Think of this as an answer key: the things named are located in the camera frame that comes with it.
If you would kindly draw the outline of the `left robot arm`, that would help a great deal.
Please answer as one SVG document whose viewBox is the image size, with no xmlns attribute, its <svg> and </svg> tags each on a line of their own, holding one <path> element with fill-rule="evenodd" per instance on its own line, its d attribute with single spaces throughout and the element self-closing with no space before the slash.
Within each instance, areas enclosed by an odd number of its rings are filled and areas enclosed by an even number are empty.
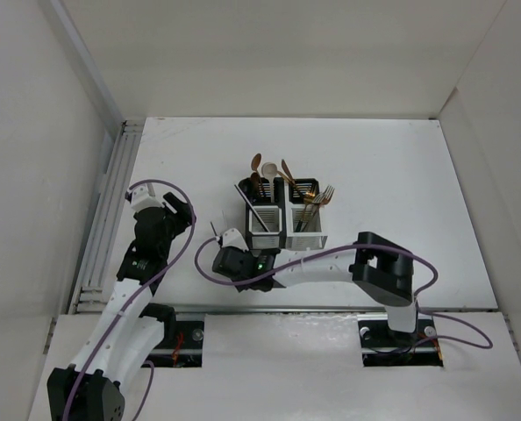
<svg viewBox="0 0 521 421">
<path fill-rule="evenodd" d="M 194 229 L 192 207 L 188 198 L 171 192 L 157 199 L 150 185 L 133 189 L 127 199 L 134 239 L 95 329 L 68 365 L 55 368 L 47 379 L 53 420 L 121 419 L 125 393 L 148 355 L 175 340 L 173 310 L 152 299 L 173 240 Z"/>
</svg>

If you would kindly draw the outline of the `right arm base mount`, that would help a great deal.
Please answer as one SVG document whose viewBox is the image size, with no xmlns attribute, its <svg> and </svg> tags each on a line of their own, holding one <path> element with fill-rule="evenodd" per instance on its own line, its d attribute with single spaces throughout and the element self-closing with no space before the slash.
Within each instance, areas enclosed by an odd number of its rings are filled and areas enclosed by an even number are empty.
<svg viewBox="0 0 521 421">
<path fill-rule="evenodd" d="M 396 332 L 385 319 L 358 320 L 361 358 L 364 367 L 443 367 L 443 356 L 430 317 L 419 318 L 412 333 Z"/>
</svg>

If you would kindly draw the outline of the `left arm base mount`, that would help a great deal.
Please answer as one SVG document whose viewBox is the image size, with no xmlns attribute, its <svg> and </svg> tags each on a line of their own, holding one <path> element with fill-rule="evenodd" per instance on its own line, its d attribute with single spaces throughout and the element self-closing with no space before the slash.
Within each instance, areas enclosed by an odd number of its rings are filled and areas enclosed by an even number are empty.
<svg viewBox="0 0 521 421">
<path fill-rule="evenodd" d="M 203 364 L 204 318 L 183 315 L 173 307 L 150 303 L 142 316 L 163 323 L 163 339 L 147 356 L 156 367 L 195 368 Z"/>
</svg>

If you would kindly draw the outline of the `copper fork with tines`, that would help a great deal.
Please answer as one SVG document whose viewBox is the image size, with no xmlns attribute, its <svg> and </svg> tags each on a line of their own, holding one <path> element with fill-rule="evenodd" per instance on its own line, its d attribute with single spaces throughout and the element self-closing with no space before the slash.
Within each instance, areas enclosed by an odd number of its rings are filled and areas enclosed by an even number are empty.
<svg viewBox="0 0 521 421">
<path fill-rule="evenodd" d="M 332 185 L 328 185 L 325 188 L 325 191 L 322 193 L 322 196 L 319 199 L 313 200 L 311 212 L 310 212 L 310 218 L 308 219 L 308 222 L 303 227 L 304 230 L 306 230 L 310 226 L 310 223 L 315 218 L 315 216 L 317 215 L 320 208 L 324 205 L 327 205 L 332 200 L 334 191 L 335 191 L 335 188 Z"/>
</svg>

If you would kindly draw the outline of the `silver metal fork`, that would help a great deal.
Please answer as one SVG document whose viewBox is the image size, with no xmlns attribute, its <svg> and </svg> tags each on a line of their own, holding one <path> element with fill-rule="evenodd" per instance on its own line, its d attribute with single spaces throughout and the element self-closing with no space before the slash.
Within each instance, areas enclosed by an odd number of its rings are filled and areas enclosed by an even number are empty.
<svg viewBox="0 0 521 421">
<path fill-rule="evenodd" d="M 311 220 L 314 218 L 316 210 L 318 209 L 320 204 L 328 197 L 331 190 L 332 190 L 332 188 L 330 186 L 328 186 L 323 192 L 320 192 L 319 194 L 317 194 L 314 198 L 312 198 L 310 200 L 310 202 L 309 202 L 310 208 L 308 209 L 309 216 L 307 218 L 302 217 L 302 222 L 299 225 L 301 232 L 305 231 L 306 228 L 309 226 Z"/>
</svg>

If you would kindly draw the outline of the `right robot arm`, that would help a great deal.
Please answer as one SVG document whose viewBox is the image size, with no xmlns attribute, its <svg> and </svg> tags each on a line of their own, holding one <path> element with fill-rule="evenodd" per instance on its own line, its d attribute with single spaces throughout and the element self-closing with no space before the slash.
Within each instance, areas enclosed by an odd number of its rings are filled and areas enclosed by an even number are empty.
<svg viewBox="0 0 521 421">
<path fill-rule="evenodd" d="M 410 251 L 372 233 L 362 232 L 349 246 L 328 250 L 266 249 L 223 243 L 212 271 L 236 289 L 269 292 L 302 284 L 345 282 L 361 289 L 387 314 L 386 334 L 399 346 L 418 335 Z"/>
</svg>

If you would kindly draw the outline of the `beige plastic spoon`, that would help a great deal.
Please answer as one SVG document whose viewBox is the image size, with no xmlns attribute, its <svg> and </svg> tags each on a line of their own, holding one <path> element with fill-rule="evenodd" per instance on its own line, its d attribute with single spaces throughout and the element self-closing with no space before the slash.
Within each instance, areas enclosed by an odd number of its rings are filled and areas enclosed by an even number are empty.
<svg viewBox="0 0 521 421">
<path fill-rule="evenodd" d="M 275 202 L 275 185 L 274 180 L 278 175 L 278 168 L 273 162 L 265 162 L 261 167 L 262 175 L 268 180 L 270 188 L 271 202 Z"/>
</svg>

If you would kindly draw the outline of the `copper round spoon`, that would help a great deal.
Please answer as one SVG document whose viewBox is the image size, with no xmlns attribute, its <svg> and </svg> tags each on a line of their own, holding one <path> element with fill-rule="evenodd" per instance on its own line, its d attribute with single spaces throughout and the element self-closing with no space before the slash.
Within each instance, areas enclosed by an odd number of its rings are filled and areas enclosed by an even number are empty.
<svg viewBox="0 0 521 421">
<path fill-rule="evenodd" d="M 261 159 L 262 159 L 262 156 L 260 153 L 257 153 L 253 158 L 252 158 L 252 161 L 251 161 L 251 173 L 252 172 L 257 172 L 259 175 L 259 166 L 261 164 Z"/>
</svg>

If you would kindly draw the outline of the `black round spoon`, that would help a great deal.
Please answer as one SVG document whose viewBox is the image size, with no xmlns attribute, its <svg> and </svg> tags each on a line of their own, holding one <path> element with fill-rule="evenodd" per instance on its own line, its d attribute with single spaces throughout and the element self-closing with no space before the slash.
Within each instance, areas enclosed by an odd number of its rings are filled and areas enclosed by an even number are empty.
<svg viewBox="0 0 521 421">
<path fill-rule="evenodd" d="M 250 202 L 254 200 L 256 190 L 250 178 L 242 179 L 239 182 L 238 187 Z"/>
</svg>

